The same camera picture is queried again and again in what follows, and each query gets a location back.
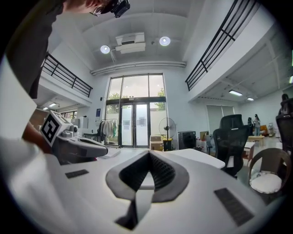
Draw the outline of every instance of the ceiling light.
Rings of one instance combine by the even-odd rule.
[[[101,47],[101,52],[104,53],[104,54],[109,53],[110,52],[109,46],[106,46],[106,45],[102,46]]]
[[[242,93],[238,93],[238,92],[236,92],[234,90],[230,90],[229,93],[237,95],[237,96],[242,96]]]
[[[162,38],[160,39],[160,44],[161,44],[162,46],[168,46],[168,45],[170,44],[170,42],[171,42],[171,40],[170,40],[169,37],[162,37]]]

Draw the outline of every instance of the standing fan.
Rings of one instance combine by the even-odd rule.
[[[159,124],[159,131],[161,136],[167,138],[168,142],[169,138],[172,138],[176,134],[176,124],[172,119],[164,118]]]

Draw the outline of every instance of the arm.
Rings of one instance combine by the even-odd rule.
[[[30,143],[36,144],[46,154],[51,154],[51,147],[48,145],[44,137],[29,122],[23,132],[22,138]]]

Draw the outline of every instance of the doorway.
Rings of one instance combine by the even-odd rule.
[[[121,146],[126,148],[149,148],[151,136],[150,104],[121,104],[120,113]]]

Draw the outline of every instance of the ceiling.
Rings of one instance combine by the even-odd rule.
[[[102,54],[102,45],[118,46],[115,37],[135,32],[145,33],[146,50],[121,54],[114,51],[116,64],[134,61],[182,61],[184,43],[191,37],[194,14],[200,14],[204,0],[130,0],[130,9],[121,18],[113,14],[100,17],[91,14],[62,14],[53,25],[49,51],[61,41],[87,60],[90,70],[114,65],[110,54]],[[167,36],[167,47],[159,39]]]
[[[61,95],[56,95],[55,93],[41,87],[40,85],[38,86],[38,98],[34,99],[34,102],[42,109],[49,107],[49,105],[52,103],[56,103],[55,106],[49,107],[51,110],[59,110],[69,106],[72,106],[72,108],[75,108],[75,106],[76,108],[83,107],[82,104],[79,104],[76,101],[70,100]]]
[[[231,74],[221,79],[200,98],[247,102],[248,97],[264,97],[289,86],[291,66],[290,46],[281,29],[274,26]],[[232,95],[230,90],[243,95]]]

